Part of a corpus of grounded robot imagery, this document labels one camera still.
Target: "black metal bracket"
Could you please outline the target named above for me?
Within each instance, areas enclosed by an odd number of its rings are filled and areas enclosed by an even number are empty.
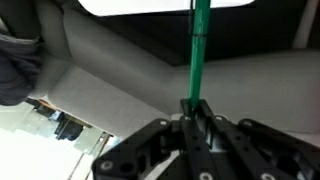
[[[157,119],[97,159],[95,180],[138,180],[171,152],[159,180],[319,180],[320,149],[253,120],[234,125],[206,101],[179,121]]]

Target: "green rod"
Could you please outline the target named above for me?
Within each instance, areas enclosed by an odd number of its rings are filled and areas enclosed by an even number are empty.
[[[192,39],[189,101],[196,108],[200,99],[202,68],[205,59],[211,0],[196,0]]]

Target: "bright light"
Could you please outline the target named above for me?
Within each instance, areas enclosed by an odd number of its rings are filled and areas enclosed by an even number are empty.
[[[212,0],[211,7],[234,7],[254,0]],[[191,0],[79,0],[96,16],[187,10]]]

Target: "green pole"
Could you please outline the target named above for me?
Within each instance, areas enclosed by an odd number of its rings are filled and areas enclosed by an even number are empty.
[[[196,108],[200,99],[202,66],[205,59],[211,0],[196,0],[192,40],[189,101]]]

